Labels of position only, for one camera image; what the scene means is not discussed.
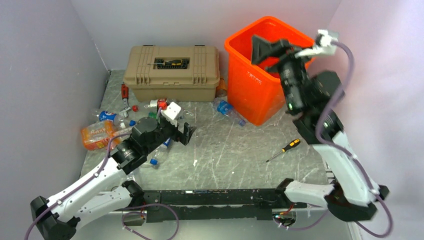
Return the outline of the blue label bottle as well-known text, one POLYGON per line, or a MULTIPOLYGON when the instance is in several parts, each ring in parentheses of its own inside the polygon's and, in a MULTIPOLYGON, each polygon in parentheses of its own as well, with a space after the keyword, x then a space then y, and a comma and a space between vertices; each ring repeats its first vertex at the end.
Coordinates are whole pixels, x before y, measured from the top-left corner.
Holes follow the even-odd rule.
POLYGON ((214 99, 213 108, 218 113, 221 113, 222 115, 237 122, 237 124, 241 127, 244 127, 247 123, 242 115, 229 102, 222 98, 217 97, 214 99))

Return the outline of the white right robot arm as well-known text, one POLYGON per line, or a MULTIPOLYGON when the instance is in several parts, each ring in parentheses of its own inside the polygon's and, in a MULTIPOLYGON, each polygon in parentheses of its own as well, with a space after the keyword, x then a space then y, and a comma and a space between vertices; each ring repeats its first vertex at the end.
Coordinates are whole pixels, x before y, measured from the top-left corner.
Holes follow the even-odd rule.
POLYGON ((348 57, 346 80, 352 78, 352 51, 338 39, 321 30, 311 47, 291 44, 286 39, 270 42, 254 35, 251 38, 251 63, 258 65, 277 58, 265 70, 279 75, 287 113, 298 133, 321 156, 335 179, 325 185, 285 179, 277 188, 276 203, 287 208, 292 203, 306 203, 327 208, 344 222, 369 221, 377 212, 375 202, 384 200, 389 189, 375 183, 350 148, 344 126, 334 107, 345 96, 346 82, 334 71, 325 70, 309 76, 306 63, 314 57, 334 55, 343 49, 348 57))

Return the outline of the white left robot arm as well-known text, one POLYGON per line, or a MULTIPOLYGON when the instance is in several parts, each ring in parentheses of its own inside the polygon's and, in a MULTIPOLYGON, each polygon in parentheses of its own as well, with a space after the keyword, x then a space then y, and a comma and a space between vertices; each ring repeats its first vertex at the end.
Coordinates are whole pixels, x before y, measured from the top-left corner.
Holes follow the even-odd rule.
POLYGON ((37 228, 45 240, 70 240, 77 230, 107 213, 129 208, 139 209, 145 192, 134 180, 124 181, 115 190, 100 194, 113 182, 124 179, 147 161, 148 155, 167 139, 187 145, 195 127, 184 123, 183 131, 175 119, 143 117, 125 140, 106 152, 104 159, 90 172, 66 189, 30 203, 33 222, 25 239, 37 228))

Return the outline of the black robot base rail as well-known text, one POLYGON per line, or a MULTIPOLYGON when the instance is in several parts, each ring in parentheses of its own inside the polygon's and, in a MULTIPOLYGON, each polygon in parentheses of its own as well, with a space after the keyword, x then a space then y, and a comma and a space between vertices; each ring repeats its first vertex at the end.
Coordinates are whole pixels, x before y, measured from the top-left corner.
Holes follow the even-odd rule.
POLYGON ((148 223, 179 220, 256 219, 270 220, 289 208, 304 209, 305 203, 291 203, 273 188, 146 190, 125 209, 143 210, 148 223))

